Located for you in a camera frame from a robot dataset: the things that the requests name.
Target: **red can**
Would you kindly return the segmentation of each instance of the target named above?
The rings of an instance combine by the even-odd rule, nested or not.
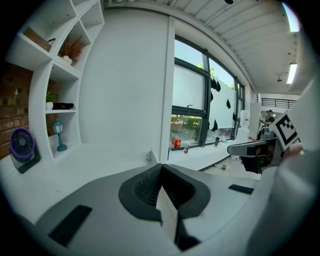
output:
[[[174,140],[174,147],[180,148],[180,145],[181,145],[181,139],[179,137],[176,137]]]

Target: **window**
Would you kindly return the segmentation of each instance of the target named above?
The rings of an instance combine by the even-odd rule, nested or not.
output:
[[[174,41],[174,57],[197,67],[203,65],[202,53],[178,40]]]
[[[205,77],[181,66],[174,67],[172,105],[204,109]]]
[[[181,147],[184,147],[186,142],[189,142],[190,145],[198,144],[201,124],[201,117],[173,114],[171,116],[170,147],[174,147],[177,137],[181,140]]]
[[[214,62],[211,58],[209,58],[210,65],[210,74],[211,78],[218,79],[219,83],[224,83],[228,87],[235,90],[235,80],[234,78],[225,71],[221,66],[219,66],[216,62]]]
[[[234,127],[233,114],[235,112],[237,96],[235,92],[235,80],[221,66],[209,58],[211,78],[220,84],[220,91],[211,88],[213,100],[210,102],[209,130],[207,131],[206,143],[214,142],[216,137],[225,136],[230,138]],[[218,129],[213,131],[214,124]]]
[[[220,91],[211,88],[212,79]],[[174,41],[174,76],[169,147],[180,139],[183,149],[212,144],[216,137],[230,138],[235,133],[233,115],[244,108],[244,90],[238,80],[218,60],[179,36]],[[218,129],[212,131],[215,122]]]

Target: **fluorescent light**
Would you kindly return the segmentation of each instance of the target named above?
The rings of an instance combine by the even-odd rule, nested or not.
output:
[[[290,71],[289,71],[289,76],[288,76],[288,81],[286,81],[287,84],[292,84],[295,78],[295,74],[297,71],[297,63],[291,63],[290,64]]]
[[[290,31],[291,32],[299,32],[300,26],[299,26],[299,21],[298,21],[297,16],[284,2],[282,2],[282,5],[285,9],[286,16],[288,17]]]

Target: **brick wall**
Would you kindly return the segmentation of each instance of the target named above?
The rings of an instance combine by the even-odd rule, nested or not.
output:
[[[0,75],[0,159],[9,154],[9,138],[16,127],[29,128],[28,100],[33,72],[5,62]],[[50,80],[48,91],[58,95],[58,85]],[[52,123],[57,114],[46,116],[48,135],[54,134]]]

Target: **desk fan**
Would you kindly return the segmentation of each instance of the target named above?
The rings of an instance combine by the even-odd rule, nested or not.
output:
[[[23,127],[15,128],[10,135],[10,155],[15,168],[24,174],[40,161],[35,139]]]

